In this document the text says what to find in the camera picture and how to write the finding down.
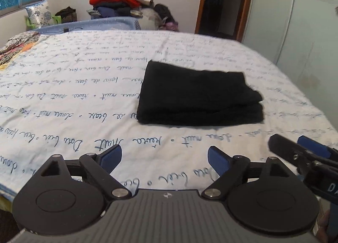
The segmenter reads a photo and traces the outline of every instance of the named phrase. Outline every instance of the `dark blue cloth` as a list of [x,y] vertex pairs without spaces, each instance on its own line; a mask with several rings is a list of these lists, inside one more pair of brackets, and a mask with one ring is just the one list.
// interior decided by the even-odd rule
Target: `dark blue cloth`
[[118,17],[119,14],[114,9],[108,7],[98,7],[97,10],[100,12],[103,18]]

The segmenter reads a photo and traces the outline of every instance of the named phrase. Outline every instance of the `white bed sheet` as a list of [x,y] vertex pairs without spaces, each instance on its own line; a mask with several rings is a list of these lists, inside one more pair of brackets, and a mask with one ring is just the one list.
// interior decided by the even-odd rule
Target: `white bed sheet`
[[[264,123],[140,125],[138,96],[151,59],[243,71],[264,96]],[[274,133],[338,146],[324,114],[276,66],[235,41],[165,31],[69,32],[51,36],[0,73],[0,188],[9,199],[52,154],[77,159],[116,143],[123,158],[112,175],[133,192],[202,190],[217,179],[207,162],[210,146],[264,161]]]

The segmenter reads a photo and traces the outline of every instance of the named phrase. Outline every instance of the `floral pillow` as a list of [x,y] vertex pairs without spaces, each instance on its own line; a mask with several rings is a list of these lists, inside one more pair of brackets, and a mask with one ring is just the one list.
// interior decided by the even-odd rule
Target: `floral pillow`
[[27,6],[26,11],[31,24],[35,24],[37,28],[53,25],[52,14],[49,11],[48,1]]

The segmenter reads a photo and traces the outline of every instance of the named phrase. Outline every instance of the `bed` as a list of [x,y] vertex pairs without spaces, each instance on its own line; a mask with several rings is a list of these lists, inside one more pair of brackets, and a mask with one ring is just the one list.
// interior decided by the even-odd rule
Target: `bed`
[[[243,71],[264,96],[264,123],[139,124],[136,109],[150,60]],[[77,159],[114,144],[123,157],[112,175],[132,192],[202,190],[217,179],[207,162],[210,146],[265,161],[275,133],[338,147],[325,115],[275,65],[236,41],[168,31],[73,31],[50,36],[0,73],[0,190],[9,200],[52,154]]]

